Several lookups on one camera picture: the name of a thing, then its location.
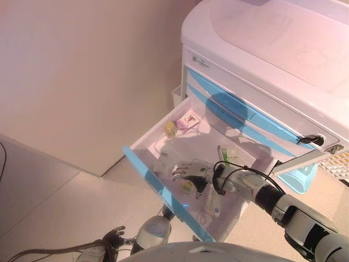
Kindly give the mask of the right robot hand dark palm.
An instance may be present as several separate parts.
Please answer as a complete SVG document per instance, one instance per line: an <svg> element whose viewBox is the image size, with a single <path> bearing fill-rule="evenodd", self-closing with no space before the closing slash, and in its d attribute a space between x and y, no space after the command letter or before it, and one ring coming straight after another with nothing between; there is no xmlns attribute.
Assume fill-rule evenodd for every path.
<svg viewBox="0 0 349 262"><path fill-rule="evenodd" d="M196 189L196 199L203 194L206 186L213 183L213 166L205 162L180 161L174 166L172 180L190 181Z"/></svg>

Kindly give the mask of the left robot hand dark palm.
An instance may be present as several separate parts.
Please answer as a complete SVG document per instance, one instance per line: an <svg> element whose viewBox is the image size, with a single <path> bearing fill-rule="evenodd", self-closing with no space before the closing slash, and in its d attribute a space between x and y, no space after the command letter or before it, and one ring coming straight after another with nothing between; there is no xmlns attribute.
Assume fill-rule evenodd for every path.
<svg viewBox="0 0 349 262"><path fill-rule="evenodd" d="M136 242L135 237L124 237L125 229L125 226L116 227L106 233L102 238L103 241L106 241L111 245L115 253L117 253L121 247L132 246Z"/></svg>

